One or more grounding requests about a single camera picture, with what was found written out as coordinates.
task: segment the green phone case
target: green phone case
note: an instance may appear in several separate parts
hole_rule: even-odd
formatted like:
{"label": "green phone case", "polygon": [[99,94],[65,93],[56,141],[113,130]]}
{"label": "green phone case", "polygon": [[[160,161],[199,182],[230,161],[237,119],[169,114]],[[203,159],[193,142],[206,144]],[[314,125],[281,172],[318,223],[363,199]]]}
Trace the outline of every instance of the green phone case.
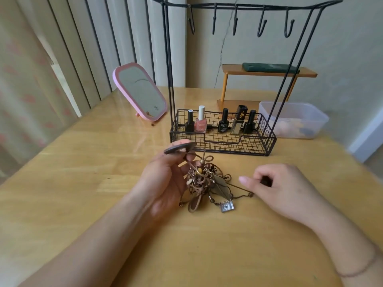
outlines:
{"label": "green phone case", "polygon": [[[246,72],[276,72],[276,73],[286,73],[288,64],[277,64],[277,63],[250,63],[243,62],[242,68]],[[291,66],[289,73],[294,73],[296,67]]]}

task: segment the curtain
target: curtain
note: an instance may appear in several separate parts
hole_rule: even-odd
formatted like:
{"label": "curtain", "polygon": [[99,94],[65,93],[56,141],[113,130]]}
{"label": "curtain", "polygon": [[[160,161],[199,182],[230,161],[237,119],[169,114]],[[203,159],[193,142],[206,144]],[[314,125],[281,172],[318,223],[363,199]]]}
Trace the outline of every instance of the curtain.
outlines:
{"label": "curtain", "polygon": [[16,0],[2,0],[0,182],[76,120],[50,58]]}

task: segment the nail polish bottle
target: nail polish bottle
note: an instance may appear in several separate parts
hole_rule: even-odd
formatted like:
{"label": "nail polish bottle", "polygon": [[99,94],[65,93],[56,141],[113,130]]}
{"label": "nail polish bottle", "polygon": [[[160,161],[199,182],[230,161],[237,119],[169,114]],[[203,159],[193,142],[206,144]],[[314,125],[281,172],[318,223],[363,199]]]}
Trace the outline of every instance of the nail polish bottle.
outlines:
{"label": "nail polish bottle", "polygon": [[237,108],[236,116],[233,119],[233,125],[231,126],[231,133],[233,135],[239,135],[239,131],[241,130],[246,114],[247,114],[247,107],[243,105],[239,105]]}
{"label": "nail polish bottle", "polygon": [[224,108],[222,112],[222,120],[218,123],[218,132],[226,132],[229,128],[229,121],[227,120],[228,113],[229,109]]}
{"label": "nail polish bottle", "polygon": [[256,124],[254,123],[254,118],[256,116],[256,110],[251,110],[249,114],[249,119],[248,121],[243,125],[243,133],[245,134],[251,134],[255,127]]}
{"label": "nail polish bottle", "polygon": [[206,133],[206,127],[208,121],[205,118],[205,106],[199,106],[198,108],[198,118],[195,119],[194,131]]}
{"label": "nail polish bottle", "polygon": [[188,110],[188,121],[185,123],[185,132],[194,132],[193,110]]}

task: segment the fingernail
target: fingernail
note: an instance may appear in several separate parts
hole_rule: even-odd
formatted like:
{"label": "fingernail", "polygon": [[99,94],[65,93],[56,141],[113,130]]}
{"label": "fingernail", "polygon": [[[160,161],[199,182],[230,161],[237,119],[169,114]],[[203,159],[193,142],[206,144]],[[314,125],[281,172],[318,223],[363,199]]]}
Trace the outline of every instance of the fingernail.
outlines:
{"label": "fingernail", "polygon": [[238,180],[239,182],[242,184],[242,185],[245,185],[247,181],[249,181],[250,178],[248,178],[247,176],[240,176],[238,177]]}

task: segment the metal hook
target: metal hook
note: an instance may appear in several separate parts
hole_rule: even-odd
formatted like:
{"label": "metal hook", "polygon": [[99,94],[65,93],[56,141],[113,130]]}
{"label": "metal hook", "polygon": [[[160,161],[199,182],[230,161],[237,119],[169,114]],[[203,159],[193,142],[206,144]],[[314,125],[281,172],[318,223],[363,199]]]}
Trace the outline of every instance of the metal hook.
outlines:
{"label": "metal hook", "polygon": [[263,15],[264,15],[264,13],[265,13],[265,8],[266,8],[266,6],[264,6],[264,9],[262,10],[261,20],[259,21],[259,25],[258,25],[258,33],[257,33],[257,36],[258,36],[258,37],[261,37],[261,35],[262,35],[262,33],[263,33],[263,30],[264,30],[264,28],[265,28],[265,25],[266,25],[266,23],[267,23],[267,20],[265,19],[265,20],[264,20],[264,24],[263,24],[262,29],[261,29],[261,23],[262,23],[262,20],[263,20]]}
{"label": "metal hook", "polygon": [[294,20],[294,19],[292,19],[292,20],[290,21],[290,30],[289,30],[289,32],[288,32],[288,34],[287,34],[287,19],[288,19],[288,7],[286,7],[286,18],[285,18],[285,38],[288,38],[288,37],[290,36],[290,34],[291,34],[291,31],[293,30],[293,25],[294,25],[294,22],[295,22],[295,20]]}
{"label": "metal hook", "polygon": [[215,32],[215,20],[217,19],[217,3],[214,3],[214,17],[213,17],[213,35]]}
{"label": "metal hook", "polygon": [[194,18],[193,18],[193,10],[189,4],[189,9],[190,9],[190,16],[191,16],[191,19],[188,18],[189,20],[189,24],[190,24],[190,29],[192,30],[192,33],[194,35],[194,32],[195,32],[195,28],[194,28]]}
{"label": "metal hook", "polygon": [[237,22],[238,22],[238,18],[237,18],[237,9],[238,9],[238,5],[234,5],[234,7],[235,7],[235,11],[234,11],[233,36],[236,34],[236,31],[237,31]]}

